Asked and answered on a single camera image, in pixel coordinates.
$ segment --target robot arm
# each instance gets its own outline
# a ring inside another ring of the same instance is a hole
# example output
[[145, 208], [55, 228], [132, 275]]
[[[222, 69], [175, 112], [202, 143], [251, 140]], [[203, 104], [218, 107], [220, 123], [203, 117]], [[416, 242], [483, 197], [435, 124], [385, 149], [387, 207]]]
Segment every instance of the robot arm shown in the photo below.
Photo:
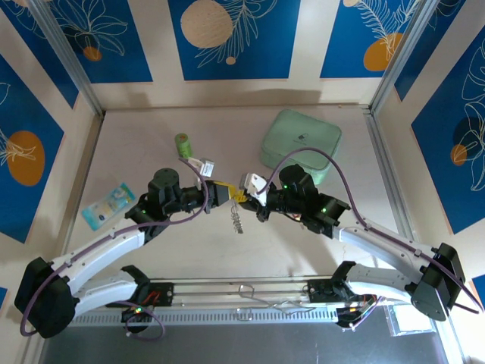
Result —
[[[413, 244], [416, 253], [411, 253], [369, 231], [370, 225], [377, 227], [371, 221], [366, 227], [358, 222], [354, 226], [341, 227], [339, 218], [350, 210], [349, 205], [319, 193], [311, 176], [298, 165], [284, 168], [280, 172], [280, 181], [283, 189], [277, 190], [271, 184], [269, 191], [259, 193], [266, 180], [256, 174], [245, 176], [242, 180], [245, 201], [241, 201], [240, 205], [254, 211], [260, 221], [267, 221], [272, 212], [298, 214], [310, 231], [360, 246], [397, 269], [369, 268], [343, 262], [330, 280], [308, 282], [311, 303], [346, 302], [349, 296], [375, 294], [410, 301], [430, 318], [446, 319], [460, 287], [423, 259], [421, 253], [431, 255], [465, 281], [458, 255], [452, 247], [443, 243], [439, 249], [434, 249], [409, 242], [379, 227], [379, 231], [393, 239]], [[141, 224], [140, 227], [137, 225], [138, 229], [122, 229], [126, 232], [117, 236], [107, 233], [102, 238], [103, 244], [99, 244], [100, 240], [93, 241], [51, 262], [42, 258], [33, 260], [24, 273], [15, 306], [22, 313], [26, 312], [39, 287], [44, 284], [45, 288], [36, 298], [28, 319], [41, 336], [48, 338], [64, 330], [74, 317], [96, 307], [118, 300], [142, 304], [148, 296], [150, 281], [137, 268], [124, 267], [117, 276], [108, 280], [91, 281], [90, 278], [122, 255], [145, 245], [167, 227], [166, 224], [154, 226], [151, 223], [170, 220], [176, 212], [191, 212], [202, 206], [206, 197], [206, 213], [231, 198], [226, 184], [214, 181], [206, 184], [207, 195], [197, 187], [181, 189], [176, 171], [168, 168], [157, 171], [149, 183], [149, 191], [125, 215], [123, 224], [128, 225], [131, 220]], [[84, 252], [82, 258], [72, 258], [78, 252]], [[61, 267], [66, 267], [62, 276], [55, 275], [49, 279]], [[167, 304], [170, 303], [171, 298], [168, 297]]]
[[[204, 162], [196, 164], [196, 168], [207, 170]], [[101, 239], [50, 262], [40, 257], [34, 259], [24, 272], [15, 306], [22, 313], [28, 311], [31, 299], [44, 284], [28, 319], [41, 336], [48, 338], [64, 330], [76, 316], [96, 307], [118, 300], [141, 303], [148, 295], [149, 279], [133, 266], [124, 267], [122, 272], [108, 280], [91, 281], [90, 278], [121, 256], [147, 244], [167, 228], [166, 224], [146, 226], [145, 223], [170, 220], [177, 212], [190, 213], [203, 206], [206, 197], [205, 212], [209, 213], [230, 198], [227, 186], [210, 180], [206, 181], [206, 185], [208, 196], [204, 189], [180, 188], [178, 173], [173, 169], [157, 171], [149, 183], [149, 191], [140, 197], [118, 226], [118, 232], [119, 228], [126, 232], [114, 235], [112, 230]], [[133, 221], [137, 226], [130, 228]], [[83, 253], [82, 257], [74, 259], [80, 253]], [[53, 277], [60, 268], [63, 268], [61, 276]]]
[[[266, 184], [264, 178], [255, 174], [246, 175], [241, 188], [246, 192], [247, 201], [241, 204], [242, 207], [256, 212], [262, 222], [267, 221], [272, 212], [300, 215], [300, 222], [310, 231], [359, 246], [396, 268], [368, 268], [354, 262], [344, 262], [333, 275], [332, 290], [341, 290], [343, 296], [351, 291], [357, 295], [375, 294], [404, 300], [411, 302], [431, 319], [446, 320], [461, 288], [424, 257], [433, 257], [461, 282], [465, 282], [458, 254], [452, 247], [442, 243], [436, 249], [419, 244], [365, 218], [366, 226], [359, 221], [350, 226], [340, 226], [339, 218], [349, 213], [350, 206], [319, 193], [311, 176], [298, 165], [282, 169], [280, 182], [281, 190], [271, 184], [268, 191], [259, 193]], [[402, 244], [396, 244], [375, 231]], [[404, 246], [407, 245], [412, 245], [415, 252], [406, 249]], [[313, 298], [315, 302], [321, 302], [320, 295], [328, 294], [328, 288], [309, 287], [313, 289], [313, 292], [309, 292], [311, 301]]]

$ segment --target green cylinder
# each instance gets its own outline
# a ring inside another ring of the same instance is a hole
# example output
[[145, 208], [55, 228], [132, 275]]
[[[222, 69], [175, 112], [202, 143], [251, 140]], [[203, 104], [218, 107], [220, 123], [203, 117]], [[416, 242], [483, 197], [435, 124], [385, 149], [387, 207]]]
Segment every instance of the green cylinder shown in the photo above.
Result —
[[185, 133], [180, 133], [175, 136], [175, 145], [179, 156], [182, 158], [192, 157], [192, 147], [190, 146], [189, 137]]

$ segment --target white table surface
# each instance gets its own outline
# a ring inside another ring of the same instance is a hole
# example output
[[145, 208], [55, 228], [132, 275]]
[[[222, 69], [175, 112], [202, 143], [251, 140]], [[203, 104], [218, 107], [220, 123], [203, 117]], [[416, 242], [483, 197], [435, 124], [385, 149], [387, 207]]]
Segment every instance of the white table surface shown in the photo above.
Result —
[[[338, 125], [343, 141], [340, 163], [361, 213], [396, 230], [362, 110], [358, 106], [305, 106], [294, 108]], [[80, 212], [121, 183], [138, 198], [160, 168], [174, 168], [180, 186], [193, 185], [193, 173], [177, 160], [174, 136], [187, 133], [194, 157], [215, 161], [212, 178], [239, 185], [243, 173], [269, 177], [271, 170], [258, 158], [261, 141], [281, 107], [174, 108], [113, 111], [106, 114], [80, 210], [68, 250], [77, 248], [116, 225], [120, 213], [98, 231], [92, 231]], [[349, 201], [337, 172], [331, 169], [319, 186], [321, 192]], [[106, 268], [112, 275], [134, 264], [150, 278], [241, 278], [331, 275], [343, 260], [369, 266], [386, 266], [349, 244], [330, 240], [273, 214], [262, 224], [254, 213], [239, 210], [244, 234], [233, 230], [230, 203], [174, 227]], [[352, 223], [347, 212], [342, 224]]]

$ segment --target metal spring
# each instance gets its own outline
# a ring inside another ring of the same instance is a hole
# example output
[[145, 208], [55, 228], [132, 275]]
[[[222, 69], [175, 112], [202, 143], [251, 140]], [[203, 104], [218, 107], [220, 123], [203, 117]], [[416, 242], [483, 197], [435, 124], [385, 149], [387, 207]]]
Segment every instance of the metal spring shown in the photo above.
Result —
[[241, 218], [237, 212], [238, 206], [235, 199], [232, 200], [233, 205], [230, 208], [230, 217], [233, 219], [234, 231], [238, 234], [243, 234], [243, 225], [241, 224]]

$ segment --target blue wallpaper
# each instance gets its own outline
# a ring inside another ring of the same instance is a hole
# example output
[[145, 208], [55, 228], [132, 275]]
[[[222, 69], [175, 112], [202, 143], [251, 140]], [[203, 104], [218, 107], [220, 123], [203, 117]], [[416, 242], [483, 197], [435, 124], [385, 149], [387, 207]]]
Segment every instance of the blue wallpaper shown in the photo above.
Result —
[[485, 27], [412, 129], [453, 232], [485, 218]]
[[480, 298], [482, 305], [485, 304], [485, 275], [473, 278], [473, 284], [477, 289], [478, 297]]
[[381, 77], [418, 5], [415, 0], [342, 0], [321, 78]]
[[441, 0], [416, 43], [395, 87], [403, 100], [466, 0]]
[[0, 56], [0, 233], [25, 243], [63, 135]]
[[[21, 0], [0, 7], [71, 107], [78, 94], [61, 62]], [[127, 0], [47, 2], [92, 83], [152, 82]]]
[[5, 300], [6, 296], [7, 296], [7, 289], [0, 287], [0, 310], [2, 310], [3, 301]]
[[300, 0], [168, 0], [185, 80], [285, 79]]

